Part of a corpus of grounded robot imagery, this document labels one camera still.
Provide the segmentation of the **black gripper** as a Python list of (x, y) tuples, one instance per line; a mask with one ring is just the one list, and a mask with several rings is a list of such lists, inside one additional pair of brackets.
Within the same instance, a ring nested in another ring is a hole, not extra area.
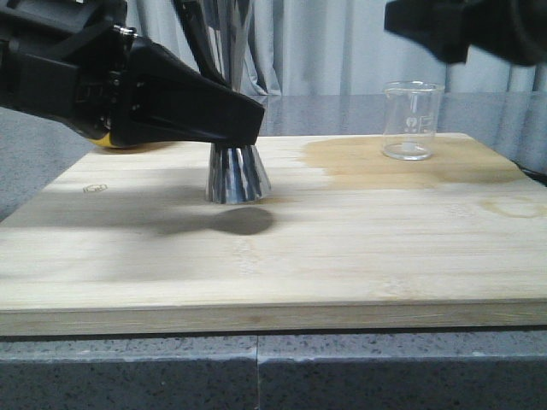
[(135, 32), (125, 1), (3, 1), (1, 105), (104, 140)]
[(545, 1), (390, 1), (384, 29), (447, 64), (466, 62), (469, 44), (516, 65), (546, 61)]

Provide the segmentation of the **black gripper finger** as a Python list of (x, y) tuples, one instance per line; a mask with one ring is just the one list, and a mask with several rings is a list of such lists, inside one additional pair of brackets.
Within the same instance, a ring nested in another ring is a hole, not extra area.
[(194, 141), (241, 147), (256, 143), (264, 107), (204, 78), (163, 46), (134, 40), (110, 114), (115, 147)]

